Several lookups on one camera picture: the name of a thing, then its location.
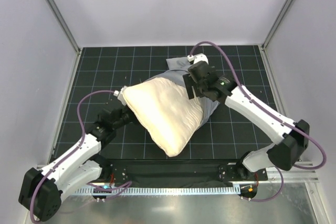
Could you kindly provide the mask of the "grey fabric pillowcase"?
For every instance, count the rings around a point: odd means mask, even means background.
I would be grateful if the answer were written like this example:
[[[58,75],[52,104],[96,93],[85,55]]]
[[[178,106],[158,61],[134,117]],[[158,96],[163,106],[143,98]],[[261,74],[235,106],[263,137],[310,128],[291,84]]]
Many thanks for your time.
[[[200,107],[202,108],[202,116],[201,116],[201,122],[196,127],[197,129],[203,126],[209,119],[209,117],[213,114],[213,112],[217,109],[219,106],[219,102],[217,101],[211,101],[209,98],[202,97],[202,98],[193,98],[188,99],[187,93],[186,93],[186,85],[183,80],[183,75],[187,74],[187,69],[194,63],[189,62],[187,57],[182,58],[171,58],[166,60],[168,70],[154,75],[144,81],[143,83],[150,82],[152,80],[157,80],[158,78],[163,78],[165,80],[171,81],[175,86],[182,89],[182,91],[185,93],[184,96],[187,100],[187,102],[197,102],[199,103]]]

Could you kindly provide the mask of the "cream white pillow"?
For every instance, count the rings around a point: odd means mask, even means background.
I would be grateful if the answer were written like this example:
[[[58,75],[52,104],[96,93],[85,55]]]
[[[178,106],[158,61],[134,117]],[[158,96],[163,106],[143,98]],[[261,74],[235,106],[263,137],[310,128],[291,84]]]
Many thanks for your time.
[[[123,91],[126,105],[168,157],[178,156],[203,123],[205,102],[166,78],[154,78]]]

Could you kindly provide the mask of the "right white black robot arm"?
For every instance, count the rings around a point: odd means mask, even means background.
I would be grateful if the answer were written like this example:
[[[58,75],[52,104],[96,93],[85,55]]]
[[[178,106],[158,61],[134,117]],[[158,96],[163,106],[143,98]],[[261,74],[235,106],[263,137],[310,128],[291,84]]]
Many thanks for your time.
[[[206,97],[235,110],[262,130],[272,144],[248,151],[234,166],[235,174],[249,180],[255,172],[269,167],[290,170],[308,147],[309,124],[295,122],[261,102],[232,76],[219,76],[205,61],[191,65],[183,81],[189,99]]]

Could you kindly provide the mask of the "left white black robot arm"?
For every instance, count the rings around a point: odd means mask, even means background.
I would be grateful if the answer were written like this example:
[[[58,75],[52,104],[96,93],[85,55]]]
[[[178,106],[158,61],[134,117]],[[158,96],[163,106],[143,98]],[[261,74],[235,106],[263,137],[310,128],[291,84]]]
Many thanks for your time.
[[[42,169],[28,170],[18,201],[30,211],[31,221],[49,220],[65,199],[83,185],[94,180],[108,181],[112,164],[100,152],[116,137],[117,129],[136,122],[128,106],[107,106],[69,150]]]

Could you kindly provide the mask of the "black gridded cutting mat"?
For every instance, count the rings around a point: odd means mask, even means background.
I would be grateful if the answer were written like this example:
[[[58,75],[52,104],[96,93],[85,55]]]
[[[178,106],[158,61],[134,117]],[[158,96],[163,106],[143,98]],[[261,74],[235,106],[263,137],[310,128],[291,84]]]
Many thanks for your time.
[[[167,70],[167,59],[185,57],[191,46],[97,47],[82,51],[70,97],[51,159],[57,159],[81,137],[79,121],[85,126],[97,118],[111,99],[110,91],[141,83]],[[234,67],[244,84],[262,102],[274,108],[275,101],[258,46],[222,46],[228,59],[211,46],[198,47],[219,74]],[[195,132],[179,155],[180,159],[236,159],[248,151],[270,145],[257,126],[236,111],[220,105]],[[128,124],[101,153],[110,159],[165,159],[165,152],[140,125]]]

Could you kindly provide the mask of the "left aluminium frame post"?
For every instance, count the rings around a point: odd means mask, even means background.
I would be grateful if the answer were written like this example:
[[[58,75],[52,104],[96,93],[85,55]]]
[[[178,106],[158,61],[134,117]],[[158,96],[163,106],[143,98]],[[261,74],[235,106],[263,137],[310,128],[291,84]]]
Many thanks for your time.
[[[72,32],[70,31],[63,15],[61,14],[55,0],[46,0],[49,8],[51,9],[56,21],[58,22],[59,26],[61,27],[61,29],[63,30],[66,38],[68,39],[68,41],[70,42],[72,48],[74,49],[74,51],[76,52],[76,54],[80,53],[81,48],[78,46]]]

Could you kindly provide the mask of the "aluminium frame post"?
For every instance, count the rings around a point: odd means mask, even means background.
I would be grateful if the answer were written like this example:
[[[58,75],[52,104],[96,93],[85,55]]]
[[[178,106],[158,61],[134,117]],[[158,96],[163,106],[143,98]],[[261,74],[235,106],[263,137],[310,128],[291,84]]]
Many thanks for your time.
[[[72,48],[74,49],[74,51],[76,52],[76,54],[80,53],[81,48],[78,46],[72,32],[70,31],[63,15],[61,14],[55,0],[46,0],[49,8],[51,9],[56,21],[58,22],[59,26],[61,27],[61,29],[63,30],[66,38],[68,39],[68,41],[70,42]]]
[[[265,51],[268,45],[270,44],[272,38],[274,37],[275,33],[277,32],[278,28],[280,27],[281,23],[283,22],[284,18],[286,17],[287,13],[291,9],[294,2],[295,0],[285,0],[273,25],[271,26],[271,29],[269,30],[265,38],[265,41],[261,44],[261,48],[263,51]]]

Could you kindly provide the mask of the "aluminium front rail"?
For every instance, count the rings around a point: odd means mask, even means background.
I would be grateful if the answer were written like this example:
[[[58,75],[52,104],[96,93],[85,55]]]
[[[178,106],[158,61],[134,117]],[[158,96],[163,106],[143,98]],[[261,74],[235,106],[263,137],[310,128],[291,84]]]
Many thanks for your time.
[[[315,170],[305,170],[293,167],[289,171],[280,170],[284,183],[318,183],[318,175]],[[274,167],[266,169],[268,181],[270,183],[281,183],[281,176]]]

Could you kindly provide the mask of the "right aluminium frame post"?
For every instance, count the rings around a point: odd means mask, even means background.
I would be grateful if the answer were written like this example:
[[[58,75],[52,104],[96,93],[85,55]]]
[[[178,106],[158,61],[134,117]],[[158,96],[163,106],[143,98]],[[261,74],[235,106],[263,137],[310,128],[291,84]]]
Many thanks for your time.
[[[284,18],[286,17],[287,13],[291,9],[294,2],[295,0],[285,0],[273,25],[271,26],[271,29],[269,30],[265,38],[265,41],[261,44],[261,48],[263,51],[265,51],[268,45],[270,44],[272,38],[274,37],[275,33],[277,32],[278,28],[280,27],[281,23],[283,22]]]

